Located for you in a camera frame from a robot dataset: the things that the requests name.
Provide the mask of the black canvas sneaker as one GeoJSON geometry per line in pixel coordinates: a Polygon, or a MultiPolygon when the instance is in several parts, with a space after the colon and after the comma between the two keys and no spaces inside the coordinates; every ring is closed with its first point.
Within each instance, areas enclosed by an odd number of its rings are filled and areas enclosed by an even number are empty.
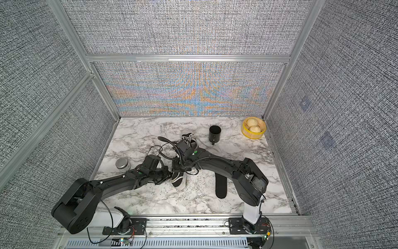
{"type": "Polygon", "coordinates": [[[195,135],[193,133],[186,133],[181,135],[181,139],[187,143],[191,148],[197,149],[198,148],[198,142],[195,138],[195,135]]]}
{"type": "Polygon", "coordinates": [[[187,182],[187,176],[184,172],[174,172],[172,174],[171,183],[176,189],[184,189],[187,182]]]}

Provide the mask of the black shoe insole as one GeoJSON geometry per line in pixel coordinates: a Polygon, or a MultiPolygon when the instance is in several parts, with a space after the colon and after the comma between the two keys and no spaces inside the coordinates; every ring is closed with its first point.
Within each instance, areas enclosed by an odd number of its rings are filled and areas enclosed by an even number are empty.
{"type": "Polygon", "coordinates": [[[224,199],[227,196],[227,178],[215,173],[215,193],[219,199],[224,199]]]}

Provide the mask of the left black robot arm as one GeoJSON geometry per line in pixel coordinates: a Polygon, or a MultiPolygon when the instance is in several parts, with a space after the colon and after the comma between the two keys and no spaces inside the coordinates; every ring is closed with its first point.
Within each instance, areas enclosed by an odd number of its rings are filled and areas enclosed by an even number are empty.
{"type": "Polygon", "coordinates": [[[77,179],[55,204],[51,215],[71,234],[76,234],[88,227],[100,201],[149,182],[162,184],[171,176],[160,157],[149,155],[142,164],[121,175],[93,181],[77,179]]]}

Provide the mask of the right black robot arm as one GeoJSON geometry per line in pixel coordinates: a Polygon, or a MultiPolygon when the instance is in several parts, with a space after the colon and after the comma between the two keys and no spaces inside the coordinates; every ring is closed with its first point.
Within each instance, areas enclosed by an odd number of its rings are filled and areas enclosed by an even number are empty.
{"type": "Polygon", "coordinates": [[[187,172],[195,168],[198,171],[212,171],[230,179],[245,203],[243,219],[253,225],[259,221],[268,179],[253,160],[226,159],[186,141],[180,141],[173,147],[178,161],[175,171],[187,172]]]}

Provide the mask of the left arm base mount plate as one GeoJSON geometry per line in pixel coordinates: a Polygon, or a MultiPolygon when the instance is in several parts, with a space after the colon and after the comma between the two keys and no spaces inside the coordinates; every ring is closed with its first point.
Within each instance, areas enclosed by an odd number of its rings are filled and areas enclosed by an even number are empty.
{"type": "Polygon", "coordinates": [[[144,235],[147,226],[146,218],[131,218],[125,217],[121,223],[115,227],[104,227],[102,235],[115,235],[115,236],[131,236],[131,235],[144,235]]]}

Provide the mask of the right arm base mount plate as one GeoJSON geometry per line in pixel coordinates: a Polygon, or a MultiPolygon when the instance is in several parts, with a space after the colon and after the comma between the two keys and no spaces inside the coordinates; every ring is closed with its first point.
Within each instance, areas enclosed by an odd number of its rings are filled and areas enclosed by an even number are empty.
{"type": "Polygon", "coordinates": [[[267,234],[272,233],[272,228],[269,219],[261,216],[255,224],[252,224],[241,218],[228,219],[230,234],[267,234]]]}

